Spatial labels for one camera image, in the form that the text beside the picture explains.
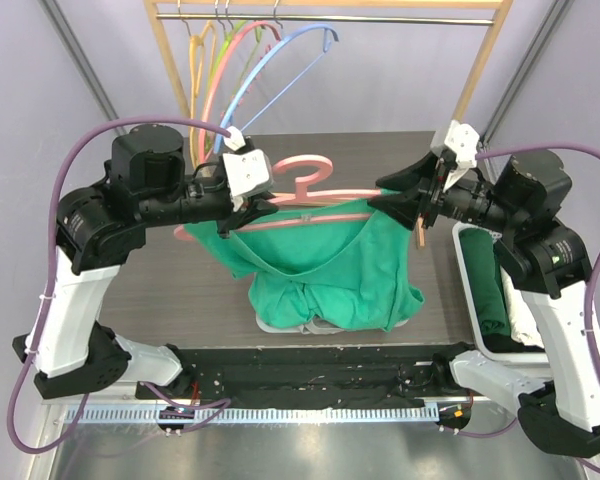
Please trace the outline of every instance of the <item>metal rod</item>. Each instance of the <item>metal rod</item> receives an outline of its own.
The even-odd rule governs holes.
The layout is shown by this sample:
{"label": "metal rod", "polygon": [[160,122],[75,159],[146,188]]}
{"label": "metal rod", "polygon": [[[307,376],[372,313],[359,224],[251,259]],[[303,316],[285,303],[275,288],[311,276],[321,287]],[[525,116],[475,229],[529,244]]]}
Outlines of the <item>metal rod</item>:
{"label": "metal rod", "polygon": [[500,128],[502,121],[504,120],[507,112],[511,108],[513,101],[516,99],[523,85],[526,83],[529,74],[533,70],[533,67],[537,64],[540,56],[544,52],[549,40],[555,33],[556,29],[560,25],[560,22],[565,17],[569,7],[571,7],[573,0],[554,0],[553,5],[549,8],[547,15],[542,21],[542,25],[538,28],[535,37],[531,41],[529,48],[527,49],[516,73],[514,74],[511,82],[507,85],[498,106],[496,107],[493,116],[487,124],[483,135],[483,142],[488,147],[489,142],[493,140],[494,135]]}
{"label": "metal rod", "polygon": [[[159,20],[216,20],[213,13],[159,13]],[[418,17],[365,17],[353,15],[259,15],[232,13],[233,20],[278,20],[281,22],[357,22],[357,23],[411,23],[417,25],[469,25],[490,27],[493,20],[475,20],[459,18],[418,18]]]}
{"label": "metal rod", "polygon": [[[120,118],[111,103],[107,92],[100,83],[98,75],[96,75],[84,50],[82,50],[82,46],[76,38],[75,33],[73,33],[69,22],[67,22],[58,2],[56,0],[38,0],[38,3],[47,14],[49,21],[53,25],[58,37],[60,37],[60,40],[73,60],[74,65],[78,69],[80,76],[93,95],[100,110],[102,110],[105,118],[107,120],[116,120],[117,118]],[[126,133],[123,128],[116,128],[115,131],[118,135],[124,135]]]}

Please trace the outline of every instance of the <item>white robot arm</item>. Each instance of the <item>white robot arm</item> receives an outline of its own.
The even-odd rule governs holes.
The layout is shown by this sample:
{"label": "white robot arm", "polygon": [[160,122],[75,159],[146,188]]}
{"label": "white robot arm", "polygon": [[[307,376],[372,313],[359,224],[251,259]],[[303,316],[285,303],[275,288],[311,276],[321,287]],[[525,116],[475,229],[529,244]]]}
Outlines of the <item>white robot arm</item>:
{"label": "white robot arm", "polygon": [[[267,157],[239,131],[231,138],[234,153],[205,166],[214,166],[210,176],[185,175],[182,136],[140,125],[114,140],[103,180],[62,198],[54,296],[34,357],[43,398],[96,392],[120,380],[150,382],[174,397],[188,393],[195,374],[177,347],[133,342],[97,319],[107,288],[129,253],[145,244],[147,228],[215,220],[226,235],[277,210],[266,201],[273,184]],[[32,337],[13,341],[23,362]]]}
{"label": "white robot arm", "polygon": [[[379,179],[394,194],[369,204],[409,229],[438,215],[502,233],[494,250],[529,304],[552,372],[550,382],[528,378],[465,346],[438,356],[442,381],[476,390],[518,416],[531,441],[548,453],[600,453],[600,334],[585,328],[586,281],[592,272],[582,239],[555,216],[571,188],[562,161],[549,150],[512,156],[495,185],[476,166],[478,134],[452,122],[436,134],[431,152],[412,167]],[[597,340],[592,352],[588,335]]]}

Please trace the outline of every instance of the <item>hanger hook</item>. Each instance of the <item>hanger hook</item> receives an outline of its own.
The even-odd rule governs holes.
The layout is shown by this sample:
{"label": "hanger hook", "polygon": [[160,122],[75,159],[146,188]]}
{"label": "hanger hook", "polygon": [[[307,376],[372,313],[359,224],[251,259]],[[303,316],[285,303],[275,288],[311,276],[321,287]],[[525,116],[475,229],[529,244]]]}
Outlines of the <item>hanger hook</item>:
{"label": "hanger hook", "polygon": [[331,48],[331,45],[333,45],[333,40],[331,39],[332,36],[333,36],[333,40],[335,40],[337,42],[338,34],[336,33],[336,31],[332,30],[330,28],[325,28],[324,29],[324,37],[322,38],[322,51],[324,53],[327,53],[329,51],[329,49]]}
{"label": "hanger hook", "polygon": [[213,7],[216,11],[216,21],[222,25],[222,31],[224,32],[224,37],[227,38],[227,27],[225,27],[224,23],[222,23],[222,20],[220,20],[220,16],[218,15],[218,2],[220,2],[220,0],[216,0]]}
{"label": "hanger hook", "polygon": [[276,13],[278,11],[279,3],[280,3],[280,0],[276,0],[276,3],[273,4],[273,21],[278,24],[278,26],[280,27],[280,30],[284,30],[284,25],[282,25],[282,23],[280,22],[280,20],[278,20],[278,17],[276,15]]}
{"label": "hanger hook", "polygon": [[229,25],[231,25],[231,30],[233,30],[235,27],[233,26],[233,22],[229,18],[229,3],[231,3],[231,0],[227,0],[224,4],[224,16],[227,17],[227,22],[229,22]]}
{"label": "hanger hook", "polygon": [[180,21],[184,23],[187,27],[187,32],[189,33],[189,38],[191,38],[191,29],[189,28],[189,22],[187,22],[184,18],[182,18],[182,10],[180,10],[180,0],[178,0],[178,15],[180,15]]}

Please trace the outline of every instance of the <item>green shirt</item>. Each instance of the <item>green shirt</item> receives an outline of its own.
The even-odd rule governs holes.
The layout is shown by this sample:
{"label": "green shirt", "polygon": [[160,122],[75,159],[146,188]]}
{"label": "green shirt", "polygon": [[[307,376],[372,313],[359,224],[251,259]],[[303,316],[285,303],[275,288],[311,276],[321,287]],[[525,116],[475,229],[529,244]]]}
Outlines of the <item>green shirt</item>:
{"label": "green shirt", "polygon": [[289,328],[319,317],[346,330],[389,331],[424,303],[409,285],[411,232],[365,199],[283,210],[254,223],[300,215],[369,213],[366,221],[306,224],[256,232],[216,233],[215,222],[185,225],[235,278],[255,273],[249,299],[260,318]]}

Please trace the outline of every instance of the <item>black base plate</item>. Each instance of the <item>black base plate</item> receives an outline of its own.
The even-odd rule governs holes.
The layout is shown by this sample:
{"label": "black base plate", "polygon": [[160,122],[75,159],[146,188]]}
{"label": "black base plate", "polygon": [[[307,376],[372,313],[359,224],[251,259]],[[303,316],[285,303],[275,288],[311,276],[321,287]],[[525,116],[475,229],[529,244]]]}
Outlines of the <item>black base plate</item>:
{"label": "black base plate", "polygon": [[[422,397],[466,395],[437,383],[429,365],[448,346],[180,350],[196,371],[202,403],[233,408],[421,407]],[[138,385],[139,399],[155,398]]]}

